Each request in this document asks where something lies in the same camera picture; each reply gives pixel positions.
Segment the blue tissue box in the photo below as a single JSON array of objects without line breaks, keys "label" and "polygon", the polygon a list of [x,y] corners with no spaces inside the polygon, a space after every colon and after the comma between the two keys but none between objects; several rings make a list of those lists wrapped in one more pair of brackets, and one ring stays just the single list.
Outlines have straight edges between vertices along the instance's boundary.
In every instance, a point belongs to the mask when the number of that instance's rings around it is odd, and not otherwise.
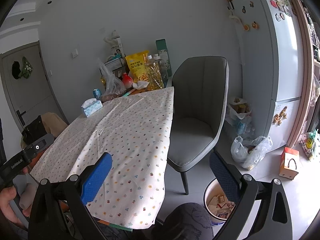
[{"label": "blue tissue box", "polygon": [[103,104],[101,103],[100,100],[96,98],[91,98],[86,100],[82,105],[81,109],[86,117],[89,117],[99,109],[103,107]]}]

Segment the red peach-shaped jar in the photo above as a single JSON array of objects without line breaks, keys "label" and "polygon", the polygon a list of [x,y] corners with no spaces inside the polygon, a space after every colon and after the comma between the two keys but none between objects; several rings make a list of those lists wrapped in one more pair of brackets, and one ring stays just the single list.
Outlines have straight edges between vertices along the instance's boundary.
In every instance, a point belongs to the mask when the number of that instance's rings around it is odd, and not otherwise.
[{"label": "red peach-shaped jar", "polygon": [[133,85],[133,79],[127,73],[123,73],[121,77],[125,88],[130,89]]}]

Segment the grey upholstered chair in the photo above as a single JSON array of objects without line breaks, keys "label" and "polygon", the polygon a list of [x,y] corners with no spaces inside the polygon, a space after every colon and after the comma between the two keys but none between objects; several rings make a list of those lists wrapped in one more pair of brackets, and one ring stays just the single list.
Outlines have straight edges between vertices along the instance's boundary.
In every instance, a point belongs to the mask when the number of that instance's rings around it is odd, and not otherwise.
[{"label": "grey upholstered chair", "polygon": [[181,175],[189,193],[187,172],[217,144],[225,121],[229,68],[221,56],[190,57],[172,78],[174,113],[168,164]]}]

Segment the grey entrance door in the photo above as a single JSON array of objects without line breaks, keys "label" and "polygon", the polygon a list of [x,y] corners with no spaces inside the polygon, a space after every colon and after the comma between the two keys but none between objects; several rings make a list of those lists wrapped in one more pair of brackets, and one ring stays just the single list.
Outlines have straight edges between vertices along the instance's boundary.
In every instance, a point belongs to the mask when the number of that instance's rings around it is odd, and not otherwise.
[{"label": "grey entrance door", "polygon": [[[29,78],[15,79],[12,71],[23,68],[23,58],[33,67]],[[39,115],[56,113],[67,121],[49,81],[39,42],[33,42],[1,54],[1,81],[13,119],[23,131]]]}]

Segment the white round trash bin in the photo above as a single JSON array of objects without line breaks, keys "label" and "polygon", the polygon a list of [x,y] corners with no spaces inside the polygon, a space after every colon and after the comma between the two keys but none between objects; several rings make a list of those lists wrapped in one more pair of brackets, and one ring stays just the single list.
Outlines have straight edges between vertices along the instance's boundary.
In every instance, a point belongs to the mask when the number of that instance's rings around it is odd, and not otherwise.
[{"label": "white round trash bin", "polygon": [[235,203],[228,200],[216,178],[206,187],[203,204],[209,213],[212,226],[226,222],[235,208]]}]

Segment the yellow snack bag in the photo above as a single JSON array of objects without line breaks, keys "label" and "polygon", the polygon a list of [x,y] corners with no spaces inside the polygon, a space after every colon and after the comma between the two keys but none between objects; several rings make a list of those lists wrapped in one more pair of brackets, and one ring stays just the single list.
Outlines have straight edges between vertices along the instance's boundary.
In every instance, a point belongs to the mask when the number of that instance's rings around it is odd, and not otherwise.
[{"label": "yellow snack bag", "polygon": [[145,68],[149,51],[145,50],[139,53],[128,55],[125,57],[134,83],[138,81],[148,81],[148,74]]}]

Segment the white refrigerator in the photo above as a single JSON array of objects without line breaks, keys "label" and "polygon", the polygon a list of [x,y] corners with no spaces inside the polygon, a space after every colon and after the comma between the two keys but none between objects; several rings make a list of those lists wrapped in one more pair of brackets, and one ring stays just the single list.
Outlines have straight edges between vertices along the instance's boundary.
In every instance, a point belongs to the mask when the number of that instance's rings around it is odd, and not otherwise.
[{"label": "white refrigerator", "polygon": [[242,96],[256,136],[288,145],[303,88],[303,47],[289,0],[233,0],[242,60]]}]

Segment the person's patterned dark knee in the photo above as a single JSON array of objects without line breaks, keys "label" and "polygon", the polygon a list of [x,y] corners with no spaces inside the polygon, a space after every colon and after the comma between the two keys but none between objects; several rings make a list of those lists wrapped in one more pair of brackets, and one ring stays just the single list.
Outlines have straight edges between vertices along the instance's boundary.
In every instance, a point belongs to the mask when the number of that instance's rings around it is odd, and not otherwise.
[{"label": "person's patterned dark knee", "polygon": [[213,239],[211,219],[197,203],[179,205],[152,230],[153,239]]}]

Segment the blue drink can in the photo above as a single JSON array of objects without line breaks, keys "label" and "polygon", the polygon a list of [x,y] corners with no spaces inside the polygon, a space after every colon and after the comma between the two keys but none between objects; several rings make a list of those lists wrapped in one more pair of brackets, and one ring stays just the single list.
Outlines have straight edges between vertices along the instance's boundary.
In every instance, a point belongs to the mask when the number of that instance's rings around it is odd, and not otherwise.
[{"label": "blue drink can", "polygon": [[101,91],[100,91],[100,89],[94,89],[94,90],[93,90],[93,95],[94,95],[94,97],[95,97],[97,100],[99,100],[100,97],[101,97]]}]

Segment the clear plastic trash bag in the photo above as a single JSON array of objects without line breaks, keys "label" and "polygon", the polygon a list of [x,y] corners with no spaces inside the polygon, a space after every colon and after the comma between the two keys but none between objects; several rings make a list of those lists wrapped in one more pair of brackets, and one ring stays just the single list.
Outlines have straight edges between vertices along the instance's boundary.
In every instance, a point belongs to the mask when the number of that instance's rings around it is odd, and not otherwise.
[{"label": "clear plastic trash bag", "polygon": [[272,146],[271,137],[259,136],[250,141],[237,136],[231,145],[231,155],[233,160],[242,168],[252,170],[264,159]]}]

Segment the smiley face plastic bag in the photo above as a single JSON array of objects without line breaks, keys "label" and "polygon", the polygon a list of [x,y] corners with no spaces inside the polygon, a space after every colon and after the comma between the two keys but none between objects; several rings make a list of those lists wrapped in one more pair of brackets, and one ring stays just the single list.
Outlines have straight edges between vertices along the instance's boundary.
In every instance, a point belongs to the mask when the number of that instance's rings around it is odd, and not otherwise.
[{"label": "smiley face plastic bag", "polygon": [[305,133],[301,136],[299,143],[309,160],[319,161],[319,132],[314,130],[313,132]]}]

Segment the white bag of bottles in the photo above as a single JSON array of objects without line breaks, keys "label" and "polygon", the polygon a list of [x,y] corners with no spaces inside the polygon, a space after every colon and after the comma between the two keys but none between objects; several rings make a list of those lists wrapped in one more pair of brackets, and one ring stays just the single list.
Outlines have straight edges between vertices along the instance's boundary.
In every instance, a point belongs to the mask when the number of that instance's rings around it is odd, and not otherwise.
[{"label": "white bag of bottles", "polygon": [[239,97],[229,99],[224,127],[231,141],[237,136],[244,140],[253,139],[255,128],[252,125],[252,110],[245,99]]}]

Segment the orange paper gift box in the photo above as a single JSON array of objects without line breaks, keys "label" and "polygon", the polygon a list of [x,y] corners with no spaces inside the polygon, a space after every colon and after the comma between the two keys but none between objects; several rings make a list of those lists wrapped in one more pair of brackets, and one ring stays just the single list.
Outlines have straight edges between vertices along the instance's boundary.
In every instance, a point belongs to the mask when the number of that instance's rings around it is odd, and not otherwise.
[{"label": "orange paper gift box", "polygon": [[295,176],[299,174],[299,163],[299,151],[289,147],[285,147],[281,154],[279,176],[294,180]]}]

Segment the dotted white tablecloth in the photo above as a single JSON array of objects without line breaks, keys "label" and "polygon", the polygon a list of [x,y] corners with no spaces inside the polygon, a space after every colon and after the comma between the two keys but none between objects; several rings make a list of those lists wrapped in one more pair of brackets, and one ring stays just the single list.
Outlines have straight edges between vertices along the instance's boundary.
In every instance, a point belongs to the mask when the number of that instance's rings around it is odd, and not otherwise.
[{"label": "dotted white tablecloth", "polygon": [[79,116],[44,152],[31,175],[65,181],[109,153],[112,168],[87,204],[89,212],[125,228],[149,228],[165,197],[173,101],[174,89],[168,87],[116,98],[91,116]]}]

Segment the clear bag of nuts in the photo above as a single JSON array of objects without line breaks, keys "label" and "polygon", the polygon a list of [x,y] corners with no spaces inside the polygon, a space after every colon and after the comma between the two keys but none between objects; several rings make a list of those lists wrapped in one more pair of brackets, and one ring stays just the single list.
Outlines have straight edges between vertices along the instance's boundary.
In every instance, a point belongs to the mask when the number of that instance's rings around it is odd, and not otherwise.
[{"label": "clear bag of nuts", "polygon": [[100,96],[100,100],[104,103],[124,95],[126,88],[123,82],[100,59],[98,59],[98,66],[106,81],[105,92]]}]

